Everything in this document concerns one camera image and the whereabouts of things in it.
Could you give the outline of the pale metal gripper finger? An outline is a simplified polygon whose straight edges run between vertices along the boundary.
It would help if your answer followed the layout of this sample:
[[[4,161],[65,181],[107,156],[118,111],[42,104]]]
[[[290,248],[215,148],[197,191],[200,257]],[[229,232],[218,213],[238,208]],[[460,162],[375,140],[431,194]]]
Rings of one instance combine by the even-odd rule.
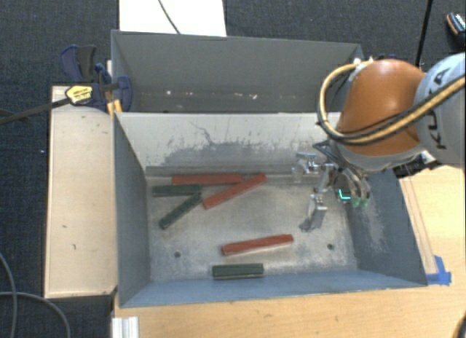
[[[320,195],[311,194],[307,206],[307,214],[304,221],[299,225],[302,232],[311,232],[322,226],[323,219],[328,210]]]
[[[297,152],[296,160],[291,168],[291,175],[295,183],[301,183],[305,176],[319,176],[321,181],[328,178],[330,166],[317,158],[313,152]]]

